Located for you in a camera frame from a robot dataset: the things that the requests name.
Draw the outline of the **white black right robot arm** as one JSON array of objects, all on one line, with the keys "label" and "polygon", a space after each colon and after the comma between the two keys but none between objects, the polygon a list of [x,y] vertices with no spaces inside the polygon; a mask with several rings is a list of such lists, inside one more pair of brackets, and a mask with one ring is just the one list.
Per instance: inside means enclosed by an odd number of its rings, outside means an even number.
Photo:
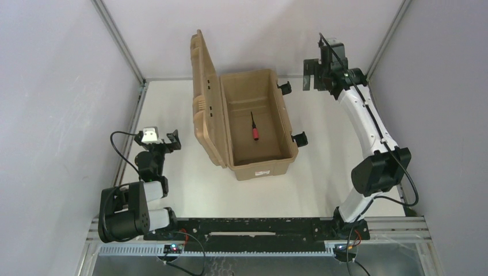
[{"label": "white black right robot arm", "polygon": [[334,210],[328,234],[336,239],[351,237],[364,224],[374,200],[392,198],[387,193],[406,175],[411,160],[408,148],[401,148],[388,133],[371,100],[362,90],[368,81],[359,68],[348,69],[339,62],[303,62],[303,89],[328,91],[346,111],[359,139],[363,160],[352,169],[352,189]]}]

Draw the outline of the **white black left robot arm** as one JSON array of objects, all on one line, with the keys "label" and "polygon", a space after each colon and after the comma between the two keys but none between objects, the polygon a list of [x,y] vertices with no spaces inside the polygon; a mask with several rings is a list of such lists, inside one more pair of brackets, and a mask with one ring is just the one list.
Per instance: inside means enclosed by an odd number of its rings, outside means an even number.
[{"label": "white black left robot arm", "polygon": [[170,207],[150,209],[149,203],[169,193],[163,174],[165,156],[181,149],[178,131],[159,137],[157,127],[143,128],[131,135],[143,150],[130,163],[138,181],[104,189],[101,192],[98,235],[102,242],[127,242],[152,231],[175,231],[177,218]]}]

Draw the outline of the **red handled screwdriver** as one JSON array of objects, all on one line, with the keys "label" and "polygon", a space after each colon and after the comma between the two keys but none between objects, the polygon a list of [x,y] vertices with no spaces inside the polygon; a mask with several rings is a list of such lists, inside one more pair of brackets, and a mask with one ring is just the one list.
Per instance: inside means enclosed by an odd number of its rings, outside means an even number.
[{"label": "red handled screwdriver", "polygon": [[251,113],[251,126],[252,126],[253,139],[254,139],[254,141],[258,141],[260,138],[259,132],[258,132],[257,126],[256,126],[255,121],[254,121],[253,112],[250,112],[250,113]]}]

